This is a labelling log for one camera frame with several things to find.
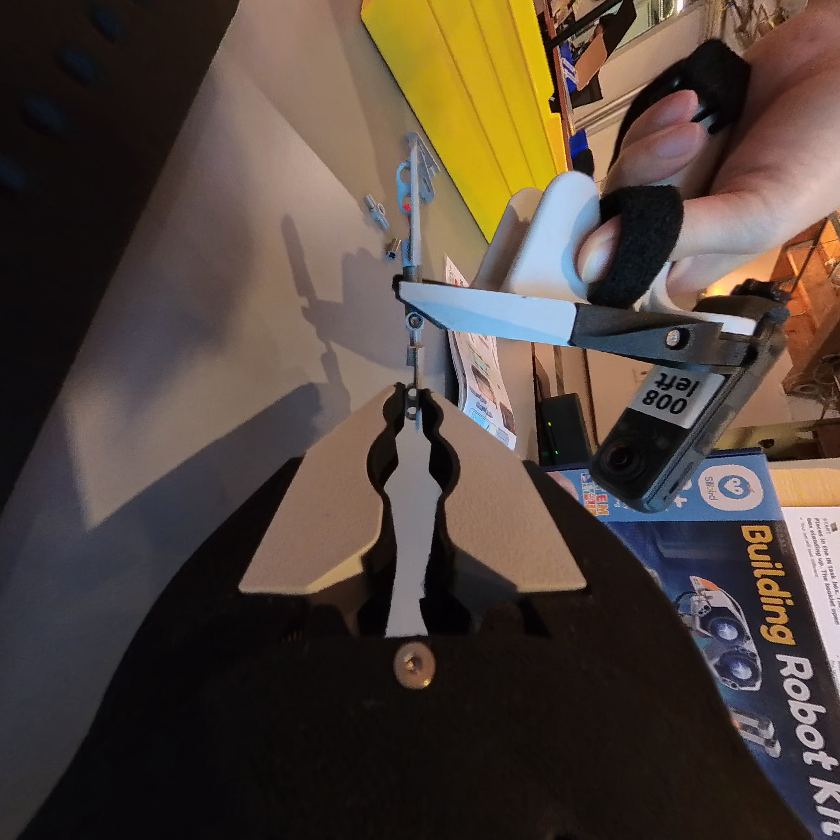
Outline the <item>black electronic box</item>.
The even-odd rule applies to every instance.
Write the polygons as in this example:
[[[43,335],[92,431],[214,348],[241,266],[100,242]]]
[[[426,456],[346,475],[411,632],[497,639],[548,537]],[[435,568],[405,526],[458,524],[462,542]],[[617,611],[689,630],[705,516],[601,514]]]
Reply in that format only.
[[[587,465],[592,449],[577,394],[548,396],[537,404],[539,464]]]

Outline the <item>yellow plastic parts bin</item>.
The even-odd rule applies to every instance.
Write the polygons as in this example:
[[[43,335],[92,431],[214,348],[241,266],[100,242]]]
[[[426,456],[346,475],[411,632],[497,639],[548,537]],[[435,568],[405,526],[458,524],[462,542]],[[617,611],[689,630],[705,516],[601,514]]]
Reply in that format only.
[[[569,168],[530,1],[363,1],[361,18],[486,240]]]

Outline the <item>white instruction booklet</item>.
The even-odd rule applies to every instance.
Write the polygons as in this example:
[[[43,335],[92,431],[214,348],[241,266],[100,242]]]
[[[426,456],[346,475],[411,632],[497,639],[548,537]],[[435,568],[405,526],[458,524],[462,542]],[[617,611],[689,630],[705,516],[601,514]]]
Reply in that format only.
[[[516,421],[501,376],[497,339],[452,330],[447,335],[458,383],[458,408],[513,450]]]

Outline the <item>person's left hand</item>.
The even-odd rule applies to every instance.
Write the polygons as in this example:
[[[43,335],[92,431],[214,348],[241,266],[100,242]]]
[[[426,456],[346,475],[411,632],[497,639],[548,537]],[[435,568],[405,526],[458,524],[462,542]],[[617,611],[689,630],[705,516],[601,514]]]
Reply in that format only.
[[[668,294],[699,291],[782,246],[839,206],[839,1],[808,2],[745,52],[751,66],[740,119],[722,147],[705,194],[685,199],[684,223],[668,259]],[[605,190],[682,176],[711,138],[692,122],[697,95],[677,91],[632,123]],[[616,254],[621,219],[606,221],[577,257],[584,282],[598,282]]]

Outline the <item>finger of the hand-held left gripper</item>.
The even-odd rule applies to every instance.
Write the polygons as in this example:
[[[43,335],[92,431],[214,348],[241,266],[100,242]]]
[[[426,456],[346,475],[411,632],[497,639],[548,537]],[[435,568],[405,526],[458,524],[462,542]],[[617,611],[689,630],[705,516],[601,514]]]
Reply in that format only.
[[[579,305],[501,291],[393,278],[398,300],[435,326],[505,340],[569,346]]]

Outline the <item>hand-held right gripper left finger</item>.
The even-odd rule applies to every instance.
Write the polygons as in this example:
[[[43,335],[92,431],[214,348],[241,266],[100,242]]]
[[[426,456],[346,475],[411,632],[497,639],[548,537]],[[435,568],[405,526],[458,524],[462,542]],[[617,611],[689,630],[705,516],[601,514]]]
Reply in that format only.
[[[396,576],[396,536],[385,484],[396,470],[403,386],[376,394],[297,463],[238,588],[303,596],[355,615],[383,636]]]

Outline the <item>wooden shelf unit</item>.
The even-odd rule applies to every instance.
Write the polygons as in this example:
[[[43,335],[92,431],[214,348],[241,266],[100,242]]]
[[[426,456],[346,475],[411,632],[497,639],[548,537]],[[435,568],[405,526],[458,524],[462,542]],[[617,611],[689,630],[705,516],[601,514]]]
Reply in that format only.
[[[771,279],[789,294],[784,331],[791,370],[784,390],[790,396],[826,400],[838,387],[838,212],[793,237],[781,249]]]

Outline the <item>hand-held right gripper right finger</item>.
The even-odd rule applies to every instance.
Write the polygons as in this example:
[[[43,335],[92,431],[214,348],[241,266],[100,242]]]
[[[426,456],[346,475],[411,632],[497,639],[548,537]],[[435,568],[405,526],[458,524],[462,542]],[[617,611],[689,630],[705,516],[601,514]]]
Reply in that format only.
[[[586,581],[528,464],[453,404],[420,393],[440,495],[420,601],[429,635],[468,635],[495,606]]]

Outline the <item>grey toy rod assembly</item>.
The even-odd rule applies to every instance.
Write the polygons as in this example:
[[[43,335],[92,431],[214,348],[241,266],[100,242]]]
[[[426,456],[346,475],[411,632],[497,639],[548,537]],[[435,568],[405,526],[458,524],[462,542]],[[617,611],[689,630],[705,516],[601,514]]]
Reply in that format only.
[[[408,238],[402,242],[402,279],[422,282],[422,205],[434,200],[433,179],[439,173],[439,166],[416,132],[406,135],[407,158],[396,171],[397,201],[408,221]],[[417,432],[423,430],[420,391],[424,388],[424,345],[422,333],[425,319],[408,304],[405,305],[405,325],[408,336],[406,364],[412,370],[413,379],[406,387],[405,418],[414,423]]]

